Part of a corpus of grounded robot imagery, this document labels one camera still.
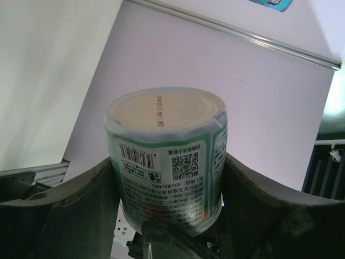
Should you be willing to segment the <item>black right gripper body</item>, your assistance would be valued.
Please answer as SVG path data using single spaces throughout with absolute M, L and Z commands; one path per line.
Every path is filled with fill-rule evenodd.
M 231 237 L 224 215 L 195 237 L 165 223 L 146 223 L 143 234 L 136 233 L 126 246 L 132 258 L 232 257 Z

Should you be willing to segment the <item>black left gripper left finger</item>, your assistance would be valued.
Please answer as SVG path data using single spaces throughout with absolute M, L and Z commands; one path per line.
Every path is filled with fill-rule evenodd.
M 106 158 L 63 184 L 1 203 L 1 258 L 110 258 L 120 194 Z

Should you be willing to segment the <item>green label can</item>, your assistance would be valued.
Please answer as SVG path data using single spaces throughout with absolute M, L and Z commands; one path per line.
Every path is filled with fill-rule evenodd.
M 129 225 L 172 224 L 191 236 L 209 229 L 222 208 L 227 109 L 217 95 L 159 87 L 115 99 L 104 122 Z

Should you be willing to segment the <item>blue soup can with noodles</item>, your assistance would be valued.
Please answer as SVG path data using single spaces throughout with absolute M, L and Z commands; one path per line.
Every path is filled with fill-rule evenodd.
M 250 0 L 250 2 L 284 12 L 293 2 L 293 0 Z

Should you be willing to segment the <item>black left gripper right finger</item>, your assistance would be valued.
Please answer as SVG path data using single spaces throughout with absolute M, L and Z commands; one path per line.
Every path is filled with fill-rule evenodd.
M 344 258 L 344 202 L 282 185 L 225 158 L 222 195 L 233 258 Z

